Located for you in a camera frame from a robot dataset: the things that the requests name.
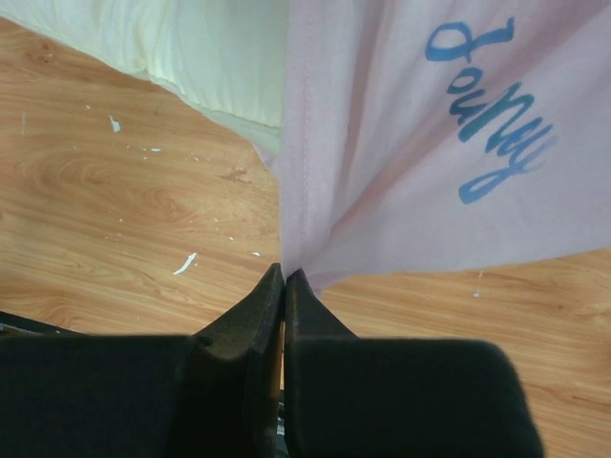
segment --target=white paint chip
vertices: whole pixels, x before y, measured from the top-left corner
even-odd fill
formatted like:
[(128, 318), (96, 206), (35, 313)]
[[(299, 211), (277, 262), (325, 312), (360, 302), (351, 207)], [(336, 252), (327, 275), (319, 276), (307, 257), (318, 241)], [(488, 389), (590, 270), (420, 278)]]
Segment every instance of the white paint chip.
[(121, 123), (114, 119), (110, 114), (108, 118), (111, 120), (111, 124), (113, 125), (113, 132), (116, 134), (121, 130)]
[(198, 255), (197, 253), (190, 254), (189, 257), (187, 258), (187, 260), (182, 265), (182, 267), (179, 270), (177, 270), (174, 273), (174, 275), (180, 275), (182, 272), (187, 270), (189, 268), (189, 265), (191, 265), (191, 262), (193, 262), (193, 260), (195, 259), (195, 256), (197, 256), (197, 255)]

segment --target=wood grain surface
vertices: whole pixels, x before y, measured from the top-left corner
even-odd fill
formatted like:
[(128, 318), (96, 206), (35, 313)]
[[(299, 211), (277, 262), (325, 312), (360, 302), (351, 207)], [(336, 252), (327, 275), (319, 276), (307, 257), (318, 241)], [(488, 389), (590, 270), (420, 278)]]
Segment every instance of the wood grain surface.
[[(245, 141), (5, 20), (0, 66), (0, 309), (88, 333), (191, 333), (278, 260), (277, 185)], [(499, 344), (548, 456), (611, 456), (611, 250), (355, 278), (324, 300), (360, 335)]]

